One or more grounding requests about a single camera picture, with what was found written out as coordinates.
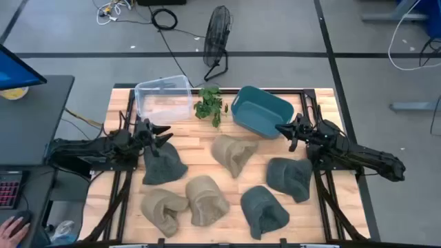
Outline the grey desk foot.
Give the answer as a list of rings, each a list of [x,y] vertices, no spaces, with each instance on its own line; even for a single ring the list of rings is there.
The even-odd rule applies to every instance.
[[[428,16],[425,14],[410,13],[410,14],[362,14],[363,21],[399,21],[404,18],[405,21],[426,21]]]
[[[431,102],[394,102],[389,105],[389,109],[397,111],[435,111],[441,110],[441,101]]]

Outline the green artificial plant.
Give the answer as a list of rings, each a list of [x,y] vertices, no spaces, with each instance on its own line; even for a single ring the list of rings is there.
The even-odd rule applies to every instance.
[[[221,124],[221,116],[229,111],[228,104],[221,98],[221,90],[218,87],[204,87],[198,91],[200,100],[194,104],[195,117],[204,119],[212,117],[212,126],[218,128]]]

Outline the blue cabinet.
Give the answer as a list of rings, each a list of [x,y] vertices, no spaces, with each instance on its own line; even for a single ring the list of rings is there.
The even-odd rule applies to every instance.
[[[441,39],[441,0],[398,0],[408,10],[401,16],[396,31],[404,22],[420,22],[431,39]]]

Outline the black aluminium table frame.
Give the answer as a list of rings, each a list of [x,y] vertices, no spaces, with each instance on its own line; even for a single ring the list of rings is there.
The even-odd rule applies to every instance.
[[[322,105],[322,115],[333,121],[340,128],[342,123],[340,113],[332,89],[315,89],[318,102]],[[112,89],[108,103],[105,128],[106,131],[119,126],[119,111],[126,112],[130,97],[130,88]],[[178,214],[178,231],[171,238],[165,238],[165,244],[194,244],[194,243],[238,243],[265,244],[276,243],[280,238],[286,238],[288,243],[324,242],[325,231],[322,222],[318,193],[314,177],[311,179],[310,199],[303,203],[295,203],[291,196],[276,192],[266,185],[266,165],[271,158],[284,157],[300,160],[306,157],[305,144],[298,143],[295,152],[289,152],[289,142],[283,136],[277,139],[265,139],[233,122],[231,113],[221,118],[218,129],[212,127],[210,120],[199,120],[194,114],[191,118],[172,123],[169,132],[174,133],[170,143],[178,150],[181,160],[189,167],[186,175],[180,180],[164,185],[143,185],[145,174],[143,157],[139,158],[137,170],[132,173],[130,195],[127,204],[121,203],[114,214],[110,227],[109,239],[118,238],[118,228],[123,229],[123,243],[157,243],[159,238],[165,238],[141,213],[141,201],[151,189],[163,188],[180,196],[185,196],[185,185],[197,176],[207,175],[216,184],[229,201],[230,211],[208,227],[197,227],[191,224],[190,210]],[[259,142],[257,152],[251,156],[238,178],[233,179],[230,173],[218,164],[211,155],[212,141],[221,134],[235,136]],[[373,228],[369,227],[365,210],[360,196],[355,172],[337,170],[332,172],[338,204],[351,224],[364,237],[378,240]],[[88,236],[98,225],[109,207],[109,201],[114,182],[114,172],[105,172],[90,186],[85,209],[83,225],[79,240]],[[257,185],[266,187],[290,214],[290,221],[282,229],[262,235],[261,240],[254,240],[250,235],[240,207],[240,197],[249,188]]]

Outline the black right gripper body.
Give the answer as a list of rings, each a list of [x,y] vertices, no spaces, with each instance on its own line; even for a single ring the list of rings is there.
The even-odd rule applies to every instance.
[[[297,114],[291,123],[290,136],[290,152],[294,152],[296,150],[298,141],[304,141],[306,144],[322,146],[322,141],[318,137],[318,132],[311,125],[309,119],[302,114]]]

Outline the yellow disc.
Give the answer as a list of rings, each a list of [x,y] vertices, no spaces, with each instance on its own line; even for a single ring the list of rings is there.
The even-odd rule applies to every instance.
[[[28,93],[29,87],[18,87],[15,89],[1,90],[0,96],[10,101],[23,98]]]

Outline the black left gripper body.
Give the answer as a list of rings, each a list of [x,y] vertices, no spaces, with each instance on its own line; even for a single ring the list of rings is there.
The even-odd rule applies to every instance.
[[[151,132],[153,124],[148,118],[138,122],[134,133],[135,144],[139,146],[143,153],[151,151],[154,157],[159,157],[158,147],[154,144],[155,134]]]

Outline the person's hand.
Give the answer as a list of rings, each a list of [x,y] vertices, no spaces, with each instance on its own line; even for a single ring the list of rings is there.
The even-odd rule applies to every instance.
[[[16,234],[12,235],[12,231],[22,222],[22,218],[14,220],[14,216],[11,216],[0,225],[0,248],[17,248],[30,228],[30,223],[27,223]]]

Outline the tan hat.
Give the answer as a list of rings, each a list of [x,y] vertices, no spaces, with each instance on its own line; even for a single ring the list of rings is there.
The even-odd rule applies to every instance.
[[[229,212],[229,202],[210,176],[191,179],[185,186],[185,195],[195,226],[209,226]]]
[[[189,200],[166,189],[153,189],[144,195],[141,212],[162,234],[169,238],[177,231],[178,213],[189,207]]]
[[[211,154],[230,172],[232,178],[237,178],[257,149],[258,143],[255,141],[246,141],[222,134],[214,139]]]

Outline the computer monitor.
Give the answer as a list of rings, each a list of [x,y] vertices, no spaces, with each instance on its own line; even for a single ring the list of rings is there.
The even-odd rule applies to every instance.
[[[47,83],[47,79],[0,44],[0,90]]]

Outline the black floor fan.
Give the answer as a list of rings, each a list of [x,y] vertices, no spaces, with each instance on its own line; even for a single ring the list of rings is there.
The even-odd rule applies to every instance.
[[[205,35],[203,62],[210,67],[204,76],[205,81],[220,76],[228,71],[228,51],[226,50],[227,40],[231,32],[232,17],[225,6],[217,6],[209,20]],[[221,59],[225,57],[225,69],[213,76],[210,73],[220,65]]]

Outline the black computer mouse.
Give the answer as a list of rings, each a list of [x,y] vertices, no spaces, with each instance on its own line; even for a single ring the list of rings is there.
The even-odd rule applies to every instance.
[[[25,225],[30,223],[32,219],[32,213],[29,210],[18,211],[12,220],[12,222],[16,222],[18,219],[21,219],[20,223],[11,231],[10,237],[13,237],[16,233],[18,233]]]

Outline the black desk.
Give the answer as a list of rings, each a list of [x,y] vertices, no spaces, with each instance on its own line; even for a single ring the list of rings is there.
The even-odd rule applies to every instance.
[[[52,75],[21,99],[0,96],[0,166],[40,166],[56,133],[74,83]]]

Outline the clear plastic bag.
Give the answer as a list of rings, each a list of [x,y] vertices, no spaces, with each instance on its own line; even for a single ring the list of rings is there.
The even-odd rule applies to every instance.
[[[73,233],[75,222],[72,220],[64,220],[54,231],[50,238],[51,246],[69,245],[76,241],[76,235]]]

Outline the dark grey hat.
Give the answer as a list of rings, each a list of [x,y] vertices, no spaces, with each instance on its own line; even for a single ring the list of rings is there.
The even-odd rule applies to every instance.
[[[287,210],[261,185],[248,189],[240,198],[240,206],[250,227],[251,237],[255,240],[285,227],[290,220]]]
[[[267,164],[266,183],[277,192],[293,198],[296,203],[309,200],[312,163],[289,158],[272,158]]]
[[[150,148],[146,148],[143,158],[145,162],[144,185],[161,185],[182,178],[188,166],[182,163],[177,149],[166,143],[157,149],[159,156],[154,156]]]

